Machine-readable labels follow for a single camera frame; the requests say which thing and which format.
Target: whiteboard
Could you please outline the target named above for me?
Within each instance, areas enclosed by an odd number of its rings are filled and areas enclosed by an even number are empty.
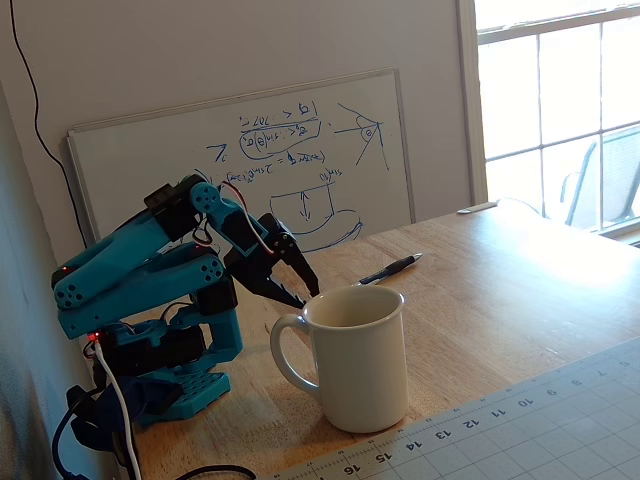
[[[95,239],[198,170],[272,212],[304,252],[411,223],[397,72],[379,70],[75,127]]]

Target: white cable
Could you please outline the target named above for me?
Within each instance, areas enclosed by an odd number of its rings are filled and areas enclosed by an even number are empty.
[[[120,387],[118,386],[116,377],[113,375],[113,372],[104,359],[104,354],[102,353],[102,347],[100,346],[99,341],[96,341],[95,349],[98,360],[102,364],[102,368],[104,368],[104,371],[107,373],[107,377],[109,377],[109,380],[111,380],[111,385],[113,385],[113,389],[116,391],[116,395],[118,396],[120,408],[122,408],[122,418],[124,420],[124,437],[127,442],[127,451],[129,452],[129,458],[131,459],[131,466],[133,467],[133,472],[136,476],[136,480],[142,480],[142,474],[140,473],[140,466],[138,465],[136,452],[133,450],[133,440],[131,437],[131,421],[129,420],[129,410],[127,409],[127,402],[125,402],[124,400],[124,395],[122,394],[122,390],[120,390]]]
[[[262,248],[264,248],[264,250],[269,255],[274,255],[275,252],[273,250],[271,250],[266,243],[264,243],[264,240],[262,240],[262,237],[260,236],[260,234],[253,227],[253,222],[251,221],[251,218],[249,218],[249,212],[247,212],[247,208],[246,208],[246,205],[244,203],[244,199],[240,196],[240,193],[235,189],[235,187],[233,187],[231,185],[227,185],[226,183],[222,183],[221,185],[224,185],[225,187],[228,187],[229,190],[231,190],[233,192],[233,194],[236,196],[236,198],[240,201],[240,208],[242,208],[242,211],[244,212],[244,216],[247,218],[247,223],[249,223],[249,228],[251,228],[251,231],[256,236],[256,239],[258,240],[260,245],[262,245]]]

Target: wire on wall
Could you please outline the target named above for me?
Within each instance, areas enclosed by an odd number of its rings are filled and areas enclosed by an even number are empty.
[[[73,205],[73,213],[76,217],[76,225],[78,225],[78,230],[80,231],[80,235],[82,236],[82,243],[84,244],[84,247],[87,248],[87,240],[84,238],[84,233],[82,232],[82,228],[80,227],[80,217],[78,215],[78,206],[76,205],[76,202],[73,198],[73,194],[71,193],[69,176],[67,175],[67,172],[64,168],[64,165],[62,165],[62,162],[58,160],[53,153],[51,153],[51,150],[49,150],[49,147],[47,147],[47,144],[44,142],[44,140],[42,139],[42,135],[40,134],[40,127],[38,126],[38,119],[40,116],[40,98],[38,96],[38,88],[36,87],[36,82],[34,81],[33,75],[31,74],[31,68],[29,68],[27,59],[24,56],[22,47],[20,46],[20,41],[18,40],[18,32],[16,31],[16,19],[13,11],[13,0],[9,0],[9,10],[11,13],[11,29],[13,31],[13,41],[16,45],[16,48],[18,49],[18,52],[20,53],[20,58],[22,58],[22,64],[24,65],[24,68],[27,71],[27,75],[29,75],[29,80],[31,81],[31,88],[33,90],[33,97],[35,99],[36,105],[35,105],[35,110],[33,115],[33,128],[36,132],[36,136],[38,137],[38,141],[40,142],[40,145],[42,145],[42,148],[44,149],[44,151],[47,152],[47,155],[49,155],[49,158],[51,158],[51,160],[53,160],[60,167],[60,170],[62,170],[64,181],[67,184],[67,191],[69,192],[69,198],[71,199],[71,205]]]

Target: mug handle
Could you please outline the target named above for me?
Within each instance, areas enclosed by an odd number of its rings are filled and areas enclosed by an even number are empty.
[[[303,392],[307,392],[316,400],[320,401],[320,387],[311,383],[309,380],[302,378],[298,372],[291,368],[291,365],[285,358],[284,353],[282,353],[280,337],[282,336],[282,331],[287,327],[297,328],[304,334],[309,335],[309,324],[305,322],[304,318],[301,316],[288,313],[280,317],[271,330],[271,354],[276,362],[276,366],[284,378],[286,378],[294,387],[299,388]]]

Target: coffee mug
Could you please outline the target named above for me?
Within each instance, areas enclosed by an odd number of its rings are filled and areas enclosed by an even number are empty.
[[[398,423],[408,407],[402,333],[404,298],[387,287],[353,285],[323,293],[302,315],[287,314],[271,331],[271,353],[282,375],[315,397],[341,430],[370,433]],[[282,353],[286,327],[309,335],[318,385],[302,378]]]

